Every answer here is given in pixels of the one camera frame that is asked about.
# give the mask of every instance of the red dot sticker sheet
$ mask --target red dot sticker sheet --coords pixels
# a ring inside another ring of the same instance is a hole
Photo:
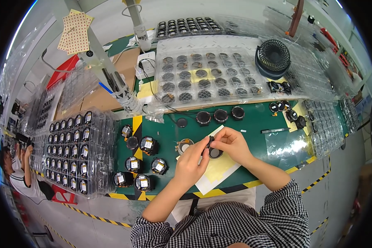
[[[71,10],[63,18],[63,32],[58,49],[66,51],[67,55],[89,50],[87,29],[94,18],[84,12]]]

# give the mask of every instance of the black hair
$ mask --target black hair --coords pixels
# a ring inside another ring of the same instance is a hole
[[[0,149],[0,167],[5,173],[5,167],[4,167],[4,156],[7,152],[10,152],[10,149],[7,146],[4,146]]]

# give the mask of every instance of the woman's right hand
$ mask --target woman's right hand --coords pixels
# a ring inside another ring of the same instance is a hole
[[[227,152],[235,162],[242,166],[251,163],[253,155],[242,133],[225,126],[214,137],[215,141],[210,144],[211,147]]]

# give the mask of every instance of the black desk fan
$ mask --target black desk fan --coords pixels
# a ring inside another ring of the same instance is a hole
[[[262,76],[280,79],[291,65],[289,50],[278,40],[265,41],[256,48],[255,65]]]

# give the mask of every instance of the hand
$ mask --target hand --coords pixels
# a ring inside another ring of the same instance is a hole
[[[25,157],[30,157],[30,155],[32,154],[32,151],[33,151],[33,146],[32,145],[29,145],[26,148]]]
[[[207,169],[209,156],[208,149],[204,150],[204,148],[208,142],[209,137],[206,136],[201,141],[189,146],[178,159],[175,168],[175,176],[172,180],[185,192],[203,176]],[[199,165],[198,161],[203,151],[203,159],[200,161]]]
[[[227,152],[232,160],[240,165],[245,166],[253,159],[242,133],[224,127],[214,137],[215,141],[211,142],[210,146]]]

